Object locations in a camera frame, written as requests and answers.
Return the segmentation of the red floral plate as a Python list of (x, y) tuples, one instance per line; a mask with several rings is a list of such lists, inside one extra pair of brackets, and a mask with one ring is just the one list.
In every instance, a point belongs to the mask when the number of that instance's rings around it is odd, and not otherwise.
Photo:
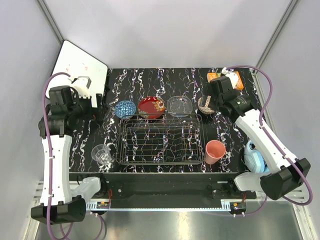
[(156, 96), (147, 96), (143, 98), (137, 106), (138, 114), (145, 119), (157, 119), (163, 115), (166, 106), (165, 101)]

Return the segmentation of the clear glass plate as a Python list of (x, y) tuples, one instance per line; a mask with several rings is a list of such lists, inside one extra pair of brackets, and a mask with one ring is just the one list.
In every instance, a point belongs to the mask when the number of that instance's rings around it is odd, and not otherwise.
[(167, 112), (174, 117), (187, 117), (192, 111), (192, 101), (186, 96), (173, 96), (167, 101)]

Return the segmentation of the beige patterned bowl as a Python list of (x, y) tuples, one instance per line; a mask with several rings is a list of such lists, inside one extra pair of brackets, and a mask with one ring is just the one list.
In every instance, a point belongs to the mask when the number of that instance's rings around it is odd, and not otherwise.
[(200, 110), (201, 113), (203, 113), (205, 115), (211, 115), (215, 112), (209, 106), (210, 98), (211, 97), (208, 98), (207, 96), (202, 96), (197, 101), (198, 109)]

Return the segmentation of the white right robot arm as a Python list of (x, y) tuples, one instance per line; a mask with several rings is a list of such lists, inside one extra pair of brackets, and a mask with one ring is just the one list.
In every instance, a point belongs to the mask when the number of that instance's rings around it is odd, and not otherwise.
[(233, 88), (227, 75), (204, 85), (209, 105), (229, 117), (253, 142), (269, 168), (268, 172), (239, 174), (227, 185), (228, 195), (239, 198), (245, 191), (263, 192), (278, 200), (305, 183), (311, 168), (306, 158), (298, 159), (288, 150), (262, 119), (257, 105), (248, 95)]

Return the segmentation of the wire dish rack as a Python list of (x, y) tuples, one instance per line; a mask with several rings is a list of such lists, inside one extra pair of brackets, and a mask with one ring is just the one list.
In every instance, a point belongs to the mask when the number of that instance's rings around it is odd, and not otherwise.
[(125, 166), (197, 165), (204, 161), (205, 136), (197, 113), (157, 119), (135, 114), (120, 121), (115, 159)]

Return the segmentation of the blue patterned bowl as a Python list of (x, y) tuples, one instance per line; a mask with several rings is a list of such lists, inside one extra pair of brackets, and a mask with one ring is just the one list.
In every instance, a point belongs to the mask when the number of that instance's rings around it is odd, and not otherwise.
[(122, 100), (115, 106), (115, 115), (120, 119), (130, 119), (136, 113), (137, 107), (133, 101)]

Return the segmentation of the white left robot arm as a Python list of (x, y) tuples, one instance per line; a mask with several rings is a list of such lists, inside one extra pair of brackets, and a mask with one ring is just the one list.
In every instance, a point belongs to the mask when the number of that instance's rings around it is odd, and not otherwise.
[(108, 186), (99, 177), (87, 177), (75, 190), (70, 188), (69, 160), (77, 120), (93, 119), (92, 94), (87, 87), (56, 86), (49, 91), (49, 104), (42, 106), (38, 123), (44, 151), (44, 181), (38, 206), (31, 218), (44, 224), (81, 222), (86, 205), (95, 196), (103, 198)]

